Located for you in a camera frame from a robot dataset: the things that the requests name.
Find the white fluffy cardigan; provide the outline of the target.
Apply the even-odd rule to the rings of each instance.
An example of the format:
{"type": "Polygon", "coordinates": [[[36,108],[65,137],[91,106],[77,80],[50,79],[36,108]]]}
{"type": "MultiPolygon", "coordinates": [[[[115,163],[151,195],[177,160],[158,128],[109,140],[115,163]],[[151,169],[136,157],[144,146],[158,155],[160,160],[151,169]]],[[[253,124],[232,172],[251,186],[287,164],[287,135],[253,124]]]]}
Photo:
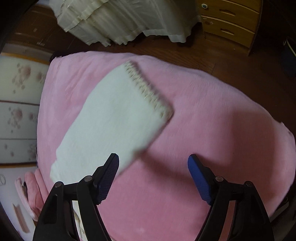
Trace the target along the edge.
{"type": "Polygon", "coordinates": [[[67,130],[51,166],[53,182],[75,183],[119,157],[122,173],[173,116],[173,107],[132,62],[110,71],[92,90],[67,130]]]}

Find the folded pink quilt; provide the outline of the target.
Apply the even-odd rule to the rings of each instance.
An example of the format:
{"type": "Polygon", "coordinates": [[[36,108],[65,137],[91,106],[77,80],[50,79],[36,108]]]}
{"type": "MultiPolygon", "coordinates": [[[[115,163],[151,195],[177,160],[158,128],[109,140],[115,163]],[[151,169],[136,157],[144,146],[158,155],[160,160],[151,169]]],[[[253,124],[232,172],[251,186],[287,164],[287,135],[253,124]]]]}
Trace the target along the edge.
{"type": "Polygon", "coordinates": [[[49,194],[39,168],[34,172],[25,173],[25,183],[29,207],[38,219],[49,194]]]}

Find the pink lace-edged pillow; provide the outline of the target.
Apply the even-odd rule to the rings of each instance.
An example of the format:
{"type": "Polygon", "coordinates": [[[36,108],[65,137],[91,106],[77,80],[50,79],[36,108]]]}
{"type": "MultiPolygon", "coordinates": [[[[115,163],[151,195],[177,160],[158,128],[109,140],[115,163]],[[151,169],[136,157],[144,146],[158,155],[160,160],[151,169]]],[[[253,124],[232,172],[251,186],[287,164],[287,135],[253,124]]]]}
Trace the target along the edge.
{"type": "Polygon", "coordinates": [[[36,208],[34,199],[29,197],[28,190],[23,185],[21,177],[18,177],[15,180],[15,188],[27,213],[30,215],[33,221],[38,221],[40,215],[39,209],[36,208]]]}

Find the pink plush bed blanket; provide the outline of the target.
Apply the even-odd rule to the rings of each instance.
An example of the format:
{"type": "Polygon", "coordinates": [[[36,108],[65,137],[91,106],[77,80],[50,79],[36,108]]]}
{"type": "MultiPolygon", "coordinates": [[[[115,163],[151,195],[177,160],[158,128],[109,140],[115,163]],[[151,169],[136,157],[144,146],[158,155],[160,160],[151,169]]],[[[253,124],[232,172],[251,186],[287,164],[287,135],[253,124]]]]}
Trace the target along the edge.
{"type": "Polygon", "coordinates": [[[38,166],[51,189],[51,166],[88,95],[114,68],[131,61],[173,106],[154,142],[115,179],[99,211],[113,240],[194,240],[209,206],[187,167],[196,154],[216,175],[252,181],[268,215],[295,179],[293,134],[259,104],[206,72],[150,56],[86,52],[54,59],[37,127],[38,166]]]}

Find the floral sliding wardrobe doors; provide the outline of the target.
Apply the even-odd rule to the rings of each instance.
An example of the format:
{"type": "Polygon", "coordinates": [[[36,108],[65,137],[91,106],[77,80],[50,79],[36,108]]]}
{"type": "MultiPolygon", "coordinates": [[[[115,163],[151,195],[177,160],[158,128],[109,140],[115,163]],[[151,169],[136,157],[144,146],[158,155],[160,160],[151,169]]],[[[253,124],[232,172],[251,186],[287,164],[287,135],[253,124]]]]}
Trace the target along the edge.
{"type": "Polygon", "coordinates": [[[37,121],[49,66],[1,55],[1,164],[36,161],[37,121]]]}

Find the wooden drawer cabinet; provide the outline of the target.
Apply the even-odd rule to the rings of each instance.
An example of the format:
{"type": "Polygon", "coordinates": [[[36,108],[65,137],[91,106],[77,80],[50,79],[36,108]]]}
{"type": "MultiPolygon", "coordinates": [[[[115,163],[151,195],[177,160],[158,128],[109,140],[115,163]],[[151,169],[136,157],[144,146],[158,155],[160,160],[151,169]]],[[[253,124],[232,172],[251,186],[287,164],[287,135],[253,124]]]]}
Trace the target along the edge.
{"type": "Polygon", "coordinates": [[[260,23],[260,0],[196,1],[205,34],[216,35],[252,48],[260,23]]]}

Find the cream lace furniture cover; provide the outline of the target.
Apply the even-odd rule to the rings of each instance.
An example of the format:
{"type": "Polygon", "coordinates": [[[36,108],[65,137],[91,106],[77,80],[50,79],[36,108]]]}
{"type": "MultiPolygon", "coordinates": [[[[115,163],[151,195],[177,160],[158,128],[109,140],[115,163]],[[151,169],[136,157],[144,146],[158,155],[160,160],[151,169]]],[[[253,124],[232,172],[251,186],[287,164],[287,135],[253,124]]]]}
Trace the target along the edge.
{"type": "Polygon", "coordinates": [[[57,24],[87,45],[127,44],[139,34],[184,43],[200,21],[195,1],[49,1],[57,24]]]}

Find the pink wall shelf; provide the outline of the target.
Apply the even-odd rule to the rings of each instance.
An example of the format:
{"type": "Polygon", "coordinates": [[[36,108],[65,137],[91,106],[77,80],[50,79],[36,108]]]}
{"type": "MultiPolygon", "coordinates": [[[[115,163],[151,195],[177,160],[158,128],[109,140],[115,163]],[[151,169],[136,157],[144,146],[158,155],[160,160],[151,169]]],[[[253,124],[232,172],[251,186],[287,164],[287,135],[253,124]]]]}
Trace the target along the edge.
{"type": "Polygon", "coordinates": [[[13,208],[14,208],[14,211],[15,211],[15,214],[16,214],[16,217],[17,217],[17,220],[18,220],[18,222],[20,224],[20,227],[21,227],[22,231],[24,233],[29,233],[30,232],[30,229],[28,228],[28,225],[26,223],[26,220],[25,220],[25,218],[23,216],[21,207],[19,205],[13,204],[13,208]]]}

